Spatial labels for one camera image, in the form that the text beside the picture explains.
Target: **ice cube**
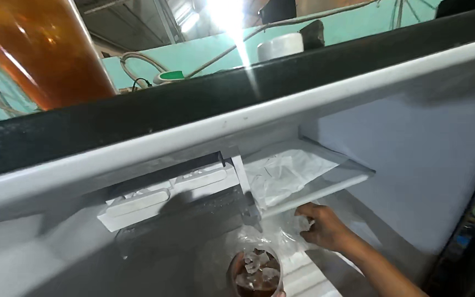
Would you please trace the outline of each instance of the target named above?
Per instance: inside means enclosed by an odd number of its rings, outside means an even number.
[[[268,267],[265,267],[263,269],[261,269],[261,272],[263,273],[263,281],[264,282],[267,282],[271,279],[273,279],[274,277],[279,277],[280,276],[280,272],[274,268],[268,268]]]
[[[262,254],[258,255],[258,258],[259,258],[259,260],[260,260],[260,264],[261,264],[261,265],[266,264],[266,263],[270,260],[270,258],[269,258],[269,256],[267,255],[267,253],[262,253]]]
[[[237,277],[236,277],[236,284],[240,287],[245,287],[245,288],[249,288],[251,290],[254,290],[254,286],[252,285],[252,281],[250,281],[248,278],[247,278],[247,274],[246,273],[242,273],[242,274],[239,274]]]
[[[246,263],[245,269],[247,270],[248,273],[251,273],[251,274],[258,271],[258,269],[261,266],[260,256],[258,256],[254,252],[245,253],[244,261]]]

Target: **white plastic sheet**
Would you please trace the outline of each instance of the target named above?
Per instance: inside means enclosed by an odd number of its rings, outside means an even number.
[[[260,208],[267,209],[346,160],[322,146],[295,139],[266,146],[243,163],[252,195]]]

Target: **white shelf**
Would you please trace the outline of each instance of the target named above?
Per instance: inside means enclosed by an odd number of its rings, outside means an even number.
[[[287,210],[296,208],[307,202],[320,199],[329,194],[344,190],[361,183],[375,172],[349,159],[334,169],[307,184],[301,191],[287,197],[282,203],[261,211],[261,218],[268,218]]]

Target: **orange bottle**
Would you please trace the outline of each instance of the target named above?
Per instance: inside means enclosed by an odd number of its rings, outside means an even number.
[[[115,95],[72,0],[0,0],[0,67],[44,110]]]

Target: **chest freezer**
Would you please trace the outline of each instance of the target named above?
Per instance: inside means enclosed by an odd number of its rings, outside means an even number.
[[[0,296],[194,294],[197,247],[375,173],[347,154],[262,208],[247,158],[411,86],[454,92],[439,86],[475,75],[475,30],[456,26],[475,12],[0,122]]]

